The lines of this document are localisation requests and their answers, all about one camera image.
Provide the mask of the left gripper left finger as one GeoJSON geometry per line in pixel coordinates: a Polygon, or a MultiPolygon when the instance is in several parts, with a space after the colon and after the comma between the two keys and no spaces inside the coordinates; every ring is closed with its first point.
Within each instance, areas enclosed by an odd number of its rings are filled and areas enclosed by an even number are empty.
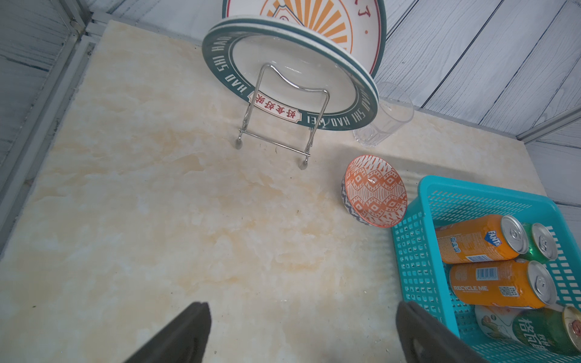
{"type": "Polygon", "coordinates": [[[202,362],[212,319],[207,302],[193,302],[126,362],[202,362]]]}

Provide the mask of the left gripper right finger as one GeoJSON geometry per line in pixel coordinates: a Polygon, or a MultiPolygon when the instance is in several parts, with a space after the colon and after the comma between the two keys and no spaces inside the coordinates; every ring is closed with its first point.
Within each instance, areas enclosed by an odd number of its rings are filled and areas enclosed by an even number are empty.
{"type": "Polygon", "coordinates": [[[485,362],[416,302],[400,302],[396,329],[407,362],[485,362]]]}

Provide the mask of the orange Fanta can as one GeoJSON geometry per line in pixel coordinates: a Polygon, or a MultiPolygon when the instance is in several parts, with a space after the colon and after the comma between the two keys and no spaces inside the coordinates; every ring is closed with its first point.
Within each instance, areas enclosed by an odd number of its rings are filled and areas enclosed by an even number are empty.
{"type": "Polygon", "coordinates": [[[475,306],[541,309],[558,300],[552,276],[537,261],[454,265],[449,271],[449,285],[459,300],[475,306]]]}

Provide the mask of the green white can front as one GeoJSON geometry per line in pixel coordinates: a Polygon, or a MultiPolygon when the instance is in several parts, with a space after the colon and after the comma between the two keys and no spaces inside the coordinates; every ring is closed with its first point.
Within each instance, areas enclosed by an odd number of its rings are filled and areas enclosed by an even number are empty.
{"type": "Polygon", "coordinates": [[[494,340],[516,342],[559,355],[580,354],[580,311],[573,306],[556,309],[517,309],[475,306],[476,321],[494,340]]]}

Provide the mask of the teal plastic basket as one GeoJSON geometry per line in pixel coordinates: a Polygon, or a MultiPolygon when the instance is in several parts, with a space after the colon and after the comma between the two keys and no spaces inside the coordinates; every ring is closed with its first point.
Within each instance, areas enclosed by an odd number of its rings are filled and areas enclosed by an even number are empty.
{"type": "Polygon", "coordinates": [[[449,266],[438,247],[436,228],[490,214],[539,222],[552,233],[558,258],[547,268],[557,285],[558,302],[580,307],[580,250],[561,210],[549,198],[526,192],[444,178],[424,177],[418,196],[402,222],[393,227],[402,296],[422,306],[452,333],[490,362],[578,362],[519,343],[503,343],[479,329],[473,306],[457,299],[449,287],[449,266]]]}

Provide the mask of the green can back row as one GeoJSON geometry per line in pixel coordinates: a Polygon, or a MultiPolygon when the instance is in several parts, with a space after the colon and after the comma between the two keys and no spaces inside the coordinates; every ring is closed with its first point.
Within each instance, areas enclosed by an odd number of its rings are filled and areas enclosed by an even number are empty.
{"type": "Polygon", "coordinates": [[[557,260],[558,248],[551,232],[540,223],[523,223],[528,238],[528,250],[520,257],[545,264],[557,260]]]}

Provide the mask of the orange can back row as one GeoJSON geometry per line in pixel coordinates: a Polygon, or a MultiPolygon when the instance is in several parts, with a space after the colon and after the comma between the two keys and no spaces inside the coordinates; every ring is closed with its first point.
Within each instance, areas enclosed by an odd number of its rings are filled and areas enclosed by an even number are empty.
{"type": "Polygon", "coordinates": [[[510,215],[483,216],[435,232],[442,260],[449,265],[512,260],[529,248],[523,224],[510,215]]]}

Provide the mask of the orange patterned bowl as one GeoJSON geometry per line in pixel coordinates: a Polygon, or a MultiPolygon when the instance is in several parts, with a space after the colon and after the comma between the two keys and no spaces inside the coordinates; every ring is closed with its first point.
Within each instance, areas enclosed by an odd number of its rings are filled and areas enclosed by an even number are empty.
{"type": "Polygon", "coordinates": [[[356,221],[378,228],[400,223],[408,207],[399,173],[386,160],[369,154],[353,159],[346,168],[341,197],[356,221]]]}

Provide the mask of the clear glass cup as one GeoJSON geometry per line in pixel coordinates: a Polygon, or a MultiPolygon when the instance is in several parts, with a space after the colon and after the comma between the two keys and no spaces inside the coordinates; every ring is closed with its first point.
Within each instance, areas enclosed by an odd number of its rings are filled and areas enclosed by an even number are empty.
{"type": "Polygon", "coordinates": [[[399,86],[387,81],[376,83],[380,110],[367,126],[353,131],[353,137],[366,148],[377,147],[414,117],[411,98],[399,86]]]}

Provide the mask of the green rimmed plate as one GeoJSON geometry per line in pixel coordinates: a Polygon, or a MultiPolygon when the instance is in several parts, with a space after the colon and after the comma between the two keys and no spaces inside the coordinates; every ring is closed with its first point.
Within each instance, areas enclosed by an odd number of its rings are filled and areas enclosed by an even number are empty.
{"type": "Polygon", "coordinates": [[[261,16],[226,18],[207,32],[202,52],[230,92],[285,121],[349,131],[378,115],[378,89],[369,72],[306,27],[261,16]]]}

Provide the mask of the upright sunburst plate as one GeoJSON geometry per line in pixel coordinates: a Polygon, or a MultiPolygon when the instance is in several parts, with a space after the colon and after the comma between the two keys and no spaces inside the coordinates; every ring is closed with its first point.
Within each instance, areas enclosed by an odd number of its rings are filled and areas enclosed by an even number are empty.
{"type": "Polygon", "coordinates": [[[378,0],[225,0],[222,17],[260,15],[307,27],[351,53],[375,76],[387,36],[386,9],[378,0]]]}

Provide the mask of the right aluminium frame post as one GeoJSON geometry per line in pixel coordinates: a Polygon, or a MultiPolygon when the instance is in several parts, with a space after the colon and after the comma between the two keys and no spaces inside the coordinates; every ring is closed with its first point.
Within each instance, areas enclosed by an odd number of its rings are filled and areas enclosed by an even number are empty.
{"type": "Polygon", "coordinates": [[[574,107],[552,119],[547,120],[540,125],[534,126],[532,129],[527,130],[517,136],[517,140],[522,141],[525,144],[535,142],[551,133],[554,133],[576,121],[580,120],[580,110],[581,106],[574,107]]]}

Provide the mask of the aluminium frame post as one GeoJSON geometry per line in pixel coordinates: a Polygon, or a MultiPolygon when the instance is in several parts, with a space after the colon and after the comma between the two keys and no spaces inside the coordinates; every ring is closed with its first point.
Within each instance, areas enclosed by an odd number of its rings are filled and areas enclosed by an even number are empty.
{"type": "Polygon", "coordinates": [[[51,4],[53,4],[65,26],[69,30],[74,31],[79,35],[85,33],[86,27],[92,19],[92,12],[90,12],[86,1],[51,0],[51,4]]]}
{"type": "Polygon", "coordinates": [[[527,130],[517,136],[517,140],[522,141],[525,144],[535,142],[551,133],[554,133],[576,121],[580,120],[580,110],[581,106],[574,107],[552,119],[547,120],[540,125],[534,126],[532,129],[527,130]]]}

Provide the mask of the left aluminium frame post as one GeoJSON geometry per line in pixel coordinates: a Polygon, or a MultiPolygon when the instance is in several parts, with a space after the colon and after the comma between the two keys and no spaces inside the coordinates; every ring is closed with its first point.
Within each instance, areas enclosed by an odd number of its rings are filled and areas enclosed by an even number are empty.
{"type": "Polygon", "coordinates": [[[74,31],[79,35],[85,33],[86,27],[92,19],[92,12],[90,12],[86,1],[51,0],[51,4],[53,4],[65,26],[69,30],[74,31]]]}

